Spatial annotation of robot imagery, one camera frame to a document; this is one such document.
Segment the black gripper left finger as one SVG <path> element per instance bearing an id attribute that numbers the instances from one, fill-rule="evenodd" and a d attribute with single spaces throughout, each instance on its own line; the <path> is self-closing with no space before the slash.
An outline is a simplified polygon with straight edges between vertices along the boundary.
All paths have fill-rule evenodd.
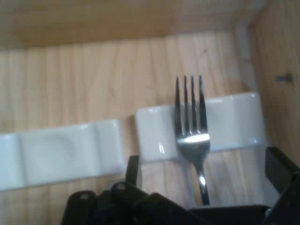
<path id="1" fill-rule="evenodd" d="M 72 194 L 63 225 L 203 225 L 204 220 L 158 193 L 138 187 L 141 177 L 138 155 L 129 157 L 124 181 L 96 195 L 93 191 Z"/>

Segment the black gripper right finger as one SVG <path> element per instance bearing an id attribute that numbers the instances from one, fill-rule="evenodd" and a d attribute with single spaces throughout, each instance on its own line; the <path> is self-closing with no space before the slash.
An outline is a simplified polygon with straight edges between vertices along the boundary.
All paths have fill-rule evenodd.
<path id="1" fill-rule="evenodd" d="M 265 174 L 279 193 L 279 199 L 267 214 L 266 225 L 300 223 L 300 168 L 278 147 L 267 147 Z"/>

